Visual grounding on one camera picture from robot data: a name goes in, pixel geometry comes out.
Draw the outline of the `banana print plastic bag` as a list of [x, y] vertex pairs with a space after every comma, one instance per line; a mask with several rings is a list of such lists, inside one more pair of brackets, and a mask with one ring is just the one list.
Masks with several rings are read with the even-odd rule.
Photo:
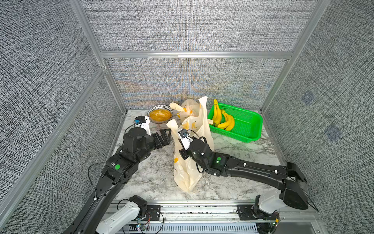
[[200, 114], [200, 103], [193, 99], [185, 100], [181, 105], [171, 102], [169, 107], [177, 111], [177, 117], [183, 122], [188, 117], [198, 117]]
[[169, 104], [172, 110], [177, 111], [181, 121], [181, 124], [176, 120], [167, 123], [175, 141], [174, 181], [186, 193], [191, 192], [202, 177], [208, 163], [207, 157], [214, 149], [207, 100], [205, 96], [197, 102], [187, 99], [182, 106], [174, 102]]

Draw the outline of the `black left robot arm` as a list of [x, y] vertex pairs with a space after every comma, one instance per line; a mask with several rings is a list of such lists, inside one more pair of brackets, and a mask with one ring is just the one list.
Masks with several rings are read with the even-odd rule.
[[92, 195], [65, 230], [66, 234], [115, 234], [127, 223], [145, 216], [147, 202], [139, 196], [133, 196], [115, 214], [103, 219], [114, 198], [138, 170], [139, 164], [153, 150], [170, 144], [171, 130], [161, 129], [149, 135], [145, 129], [135, 127], [125, 133], [123, 139], [118, 151], [104, 162]]

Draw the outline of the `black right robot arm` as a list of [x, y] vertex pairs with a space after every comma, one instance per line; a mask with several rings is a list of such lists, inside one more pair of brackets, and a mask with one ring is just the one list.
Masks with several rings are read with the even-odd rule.
[[245, 178], [275, 188], [275, 195], [258, 196], [257, 204], [261, 212], [271, 214], [283, 206], [308, 209], [309, 196], [299, 183], [306, 183], [307, 179], [296, 164], [288, 162], [285, 166], [276, 166], [241, 160], [212, 151], [204, 137], [184, 137], [179, 142], [182, 145], [181, 157], [184, 160], [192, 159], [207, 174]]

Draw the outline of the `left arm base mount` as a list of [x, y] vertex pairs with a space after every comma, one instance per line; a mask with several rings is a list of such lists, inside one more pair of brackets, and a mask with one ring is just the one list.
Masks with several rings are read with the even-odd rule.
[[160, 205], [149, 205], [146, 200], [138, 195], [134, 195], [129, 198], [129, 202], [136, 204], [139, 208], [138, 214], [134, 220], [136, 221], [159, 221], [161, 215]]

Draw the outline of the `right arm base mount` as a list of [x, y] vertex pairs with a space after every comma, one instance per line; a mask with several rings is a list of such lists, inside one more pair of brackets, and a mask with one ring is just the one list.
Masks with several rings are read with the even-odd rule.
[[252, 205], [238, 205], [236, 213], [240, 220], [276, 220], [279, 213], [273, 211], [266, 213], [259, 208], [260, 195], [256, 196], [255, 203]]

